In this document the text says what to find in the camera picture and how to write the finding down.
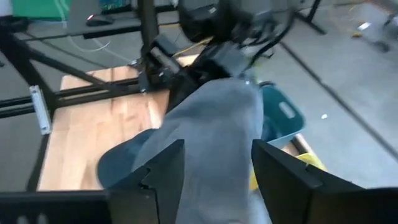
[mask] wooden tabletop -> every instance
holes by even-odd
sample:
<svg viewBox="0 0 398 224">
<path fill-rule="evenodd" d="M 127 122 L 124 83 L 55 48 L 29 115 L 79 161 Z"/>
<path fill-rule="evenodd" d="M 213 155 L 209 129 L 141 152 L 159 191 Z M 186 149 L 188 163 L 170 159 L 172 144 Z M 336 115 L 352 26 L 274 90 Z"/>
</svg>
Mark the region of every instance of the wooden tabletop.
<svg viewBox="0 0 398 224">
<path fill-rule="evenodd" d="M 180 58 L 191 64 L 196 55 Z M 137 77 L 130 67 L 90 72 L 106 81 Z M 61 89 L 88 85 L 65 76 Z M 55 112 L 53 131 L 40 175 L 38 190 L 98 190 L 96 166 L 100 157 L 112 147 L 149 128 L 162 124 L 169 91 L 134 94 L 82 105 L 60 108 Z M 289 145 L 284 151 L 297 155 Z"/>
</svg>

